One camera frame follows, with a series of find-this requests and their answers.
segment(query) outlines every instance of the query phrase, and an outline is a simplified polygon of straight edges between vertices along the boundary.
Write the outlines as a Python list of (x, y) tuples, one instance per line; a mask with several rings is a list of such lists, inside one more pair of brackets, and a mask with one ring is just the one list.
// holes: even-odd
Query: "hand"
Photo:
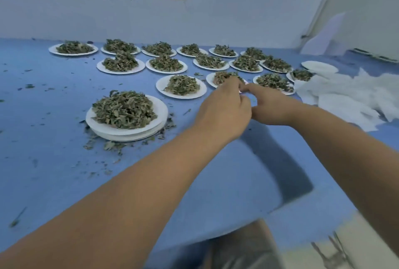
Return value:
[(251, 101), (239, 93), (241, 86), (244, 84), (235, 76), (225, 80), (201, 104), (194, 127), (210, 130), (212, 137), (226, 144), (242, 135), (252, 113)]
[(266, 125), (290, 125), (295, 114), (304, 104), (277, 89), (247, 84), (242, 92), (252, 93), (258, 105), (252, 107), (252, 119)]

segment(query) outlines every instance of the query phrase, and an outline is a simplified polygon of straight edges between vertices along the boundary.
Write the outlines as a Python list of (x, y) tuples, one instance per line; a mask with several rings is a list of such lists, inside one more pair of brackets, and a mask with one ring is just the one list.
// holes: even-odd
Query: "blue tabletop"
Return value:
[[(47, 49), (57, 43), (0, 39), (0, 99), (4, 100), (0, 103), (0, 251), (187, 128), (201, 102), (213, 90), (207, 84), (207, 94), (201, 98), (167, 98), (155, 89), (162, 74), (148, 69), (124, 76), (105, 74), (96, 69), (96, 64), (107, 55), (99, 51), (87, 57), (55, 56)], [(265, 52), (294, 67), (314, 59), (294, 50)], [(150, 59), (142, 53), (137, 58), (144, 62)], [(184, 74), (193, 76), (199, 72), (203, 76), (198, 77), (204, 79), (211, 72), (196, 67), (191, 58), (176, 58), (187, 63)], [(357, 72), (361, 59), (345, 56), (341, 60), (346, 61), (339, 62), (334, 58), (317, 58), (350, 75)], [(365, 69), (376, 75), (391, 72), (390, 68), (392, 64), (386, 64), (375, 71), (371, 64)], [(248, 81), (254, 76), (239, 74)], [(35, 87), (25, 88), (27, 84)], [(93, 149), (86, 150), (83, 146), (90, 137), (79, 121), (84, 120), (93, 102), (114, 89), (136, 90), (160, 98), (174, 113), (177, 127), (166, 132), (164, 141), (128, 144), (122, 156), (117, 151), (105, 151), (103, 139), (96, 139)], [(255, 104), (255, 98), (249, 96)], [(399, 149), (394, 139), (398, 134), (395, 124), (378, 128), (380, 131), (372, 135)], [(251, 121), (243, 136), (226, 146), (194, 181), (154, 251), (222, 235), (267, 216), (316, 186), (333, 182), (295, 130)], [(25, 207), (20, 222), (9, 227)]]

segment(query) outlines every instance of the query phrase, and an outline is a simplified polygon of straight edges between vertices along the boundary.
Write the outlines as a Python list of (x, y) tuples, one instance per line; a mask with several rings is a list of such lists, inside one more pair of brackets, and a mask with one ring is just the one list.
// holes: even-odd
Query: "crumpled white paper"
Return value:
[(354, 78), (344, 74), (317, 73), (308, 82), (296, 81), (295, 90), (306, 104), (318, 105), (364, 131), (377, 130), (399, 118), (399, 75), (370, 76), (362, 68)]

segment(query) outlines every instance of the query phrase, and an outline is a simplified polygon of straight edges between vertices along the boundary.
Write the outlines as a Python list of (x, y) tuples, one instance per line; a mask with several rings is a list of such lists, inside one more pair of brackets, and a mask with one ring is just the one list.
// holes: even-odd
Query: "forearm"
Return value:
[(313, 106), (302, 106), (291, 125), (359, 211), (399, 254), (398, 153)]
[(192, 181), (226, 143), (188, 129), (12, 246), (0, 267), (141, 268)]

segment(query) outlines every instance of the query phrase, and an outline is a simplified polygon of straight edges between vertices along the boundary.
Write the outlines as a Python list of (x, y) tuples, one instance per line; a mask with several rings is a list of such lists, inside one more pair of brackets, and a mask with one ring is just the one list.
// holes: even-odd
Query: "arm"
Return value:
[(141, 268), (192, 181), (250, 119), (239, 80), (227, 81), (190, 129), (0, 254), (0, 268)]
[(399, 153), (329, 112), (278, 90), (255, 84), (246, 85), (246, 89), (258, 100), (252, 118), (297, 130), (358, 210), (399, 255)]

